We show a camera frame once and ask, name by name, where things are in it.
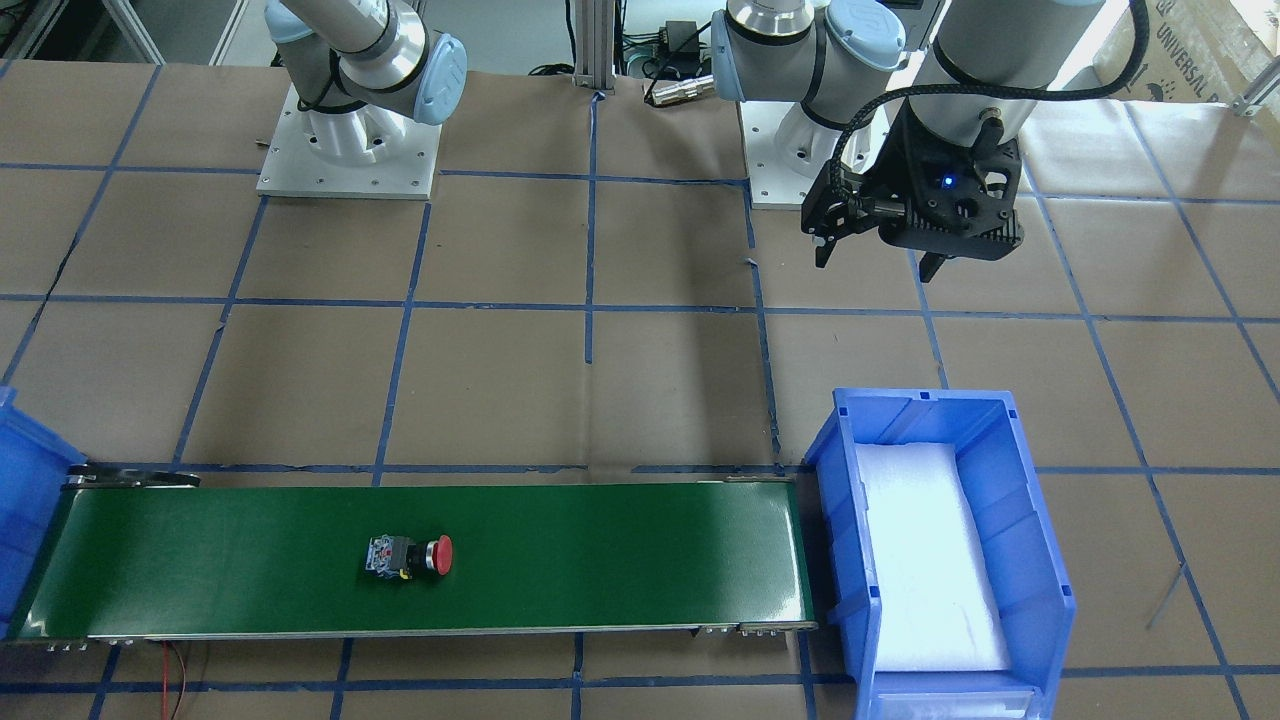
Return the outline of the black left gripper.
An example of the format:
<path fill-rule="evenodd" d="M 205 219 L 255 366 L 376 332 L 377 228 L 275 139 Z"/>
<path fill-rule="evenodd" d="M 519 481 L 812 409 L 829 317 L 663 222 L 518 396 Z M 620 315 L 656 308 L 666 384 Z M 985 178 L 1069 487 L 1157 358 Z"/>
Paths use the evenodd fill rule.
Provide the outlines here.
<path fill-rule="evenodd" d="M 815 268 L 826 268 L 837 242 L 888 222 L 901 219 L 901 202 L 860 193 L 864 176 L 841 160 L 827 160 L 806 192 L 800 209 L 800 228 L 814 243 Z M 923 254 L 916 264 L 919 282 L 929 284 L 951 258 Z"/>

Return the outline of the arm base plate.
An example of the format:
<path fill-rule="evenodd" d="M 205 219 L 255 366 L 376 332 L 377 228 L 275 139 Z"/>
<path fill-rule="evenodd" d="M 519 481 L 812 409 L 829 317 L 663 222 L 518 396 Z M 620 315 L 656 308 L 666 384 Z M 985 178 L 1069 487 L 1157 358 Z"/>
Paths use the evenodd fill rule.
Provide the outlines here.
<path fill-rule="evenodd" d="M 797 210 L 838 131 L 818 126 L 797 102 L 742 102 L 739 109 L 751 205 Z"/>
<path fill-rule="evenodd" d="M 343 115 L 301 111 L 289 87 L 256 190 L 271 197 L 428 201 L 440 131 L 375 106 Z"/>

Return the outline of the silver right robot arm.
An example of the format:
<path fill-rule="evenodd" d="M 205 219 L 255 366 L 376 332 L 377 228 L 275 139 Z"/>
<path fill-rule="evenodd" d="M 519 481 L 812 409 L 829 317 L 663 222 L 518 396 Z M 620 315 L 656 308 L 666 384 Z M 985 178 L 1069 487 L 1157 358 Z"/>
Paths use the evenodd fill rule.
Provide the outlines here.
<path fill-rule="evenodd" d="M 264 15 L 302 111 L 374 106 L 440 126 L 462 99 L 465 45 L 407 1 L 270 1 Z"/>

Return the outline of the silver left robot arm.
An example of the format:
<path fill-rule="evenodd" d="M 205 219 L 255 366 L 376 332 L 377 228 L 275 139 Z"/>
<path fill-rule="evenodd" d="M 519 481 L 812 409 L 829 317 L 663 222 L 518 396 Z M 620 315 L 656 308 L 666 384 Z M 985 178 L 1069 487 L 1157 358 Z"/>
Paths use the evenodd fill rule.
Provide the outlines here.
<path fill-rule="evenodd" d="M 742 110 L 754 200 L 791 208 L 826 266 L 872 233 L 954 259 L 1023 242 L 1021 126 L 1041 102 L 1106 87 L 1051 83 L 1100 1 L 730 1 L 710 20 L 716 92 Z"/>

